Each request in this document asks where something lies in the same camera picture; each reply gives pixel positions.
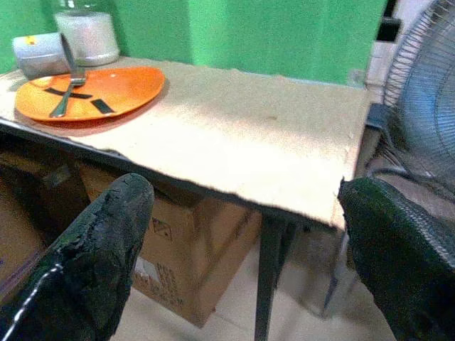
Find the metal table leg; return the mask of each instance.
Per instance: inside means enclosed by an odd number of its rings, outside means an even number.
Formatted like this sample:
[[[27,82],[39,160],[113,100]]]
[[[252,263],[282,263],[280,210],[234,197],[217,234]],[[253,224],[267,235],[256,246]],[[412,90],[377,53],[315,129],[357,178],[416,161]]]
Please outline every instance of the metal table leg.
[[[267,341],[274,290],[296,226],[274,217],[264,217],[257,281],[255,341]]]

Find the orange plate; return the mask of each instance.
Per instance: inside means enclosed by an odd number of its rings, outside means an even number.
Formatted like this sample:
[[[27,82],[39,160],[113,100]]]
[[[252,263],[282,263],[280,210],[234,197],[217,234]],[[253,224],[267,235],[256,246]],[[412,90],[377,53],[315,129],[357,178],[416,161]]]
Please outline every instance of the orange plate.
[[[85,121],[115,117],[151,101],[163,88],[165,77],[153,67],[91,70],[76,87],[64,117],[49,117],[70,84],[70,75],[27,82],[16,95],[16,109],[38,121]]]

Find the fork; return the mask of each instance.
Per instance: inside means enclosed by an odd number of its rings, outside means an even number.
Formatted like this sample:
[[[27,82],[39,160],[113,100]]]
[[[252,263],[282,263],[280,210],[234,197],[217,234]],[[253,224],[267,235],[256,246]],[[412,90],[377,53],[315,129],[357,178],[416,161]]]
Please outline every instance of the fork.
[[[66,89],[65,94],[63,95],[60,103],[55,107],[55,109],[50,113],[49,117],[63,117],[66,114],[66,108],[68,106],[68,99],[71,96],[71,92],[75,87],[82,87],[86,81],[85,69],[78,68],[74,73],[71,73],[71,82]]]

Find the electric fan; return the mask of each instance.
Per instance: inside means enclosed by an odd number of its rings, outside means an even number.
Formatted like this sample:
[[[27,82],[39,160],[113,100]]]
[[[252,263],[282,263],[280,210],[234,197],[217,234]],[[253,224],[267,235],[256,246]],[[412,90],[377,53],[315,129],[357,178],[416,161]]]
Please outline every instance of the electric fan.
[[[384,88],[389,169],[455,201],[455,2],[436,0],[405,34]]]

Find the green wall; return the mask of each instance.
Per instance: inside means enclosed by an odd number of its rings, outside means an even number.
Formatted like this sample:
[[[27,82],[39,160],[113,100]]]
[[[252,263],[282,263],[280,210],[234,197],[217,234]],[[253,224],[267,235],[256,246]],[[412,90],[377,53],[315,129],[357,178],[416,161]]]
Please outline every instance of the green wall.
[[[385,0],[105,0],[122,54],[345,84],[365,70]],[[55,30],[49,0],[2,1],[11,39]]]

